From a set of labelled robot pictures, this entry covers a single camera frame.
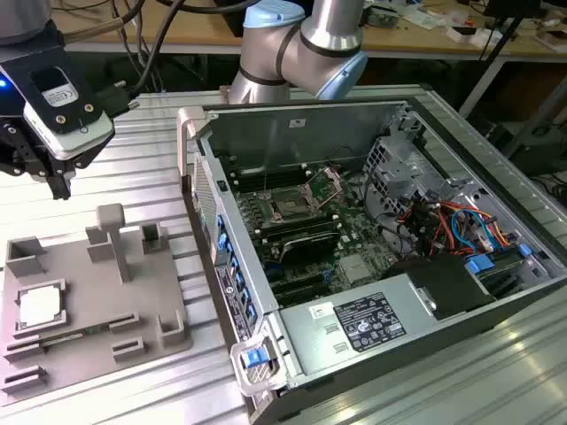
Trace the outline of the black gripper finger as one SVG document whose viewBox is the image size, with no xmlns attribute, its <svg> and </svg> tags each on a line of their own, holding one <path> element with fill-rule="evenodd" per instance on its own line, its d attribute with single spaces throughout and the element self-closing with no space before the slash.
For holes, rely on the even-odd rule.
<svg viewBox="0 0 567 425">
<path fill-rule="evenodd" d="M 67 200 L 71 196 L 71 179 L 73 172 L 57 174 L 46 178 L 54 200 Z"/>
</svg>

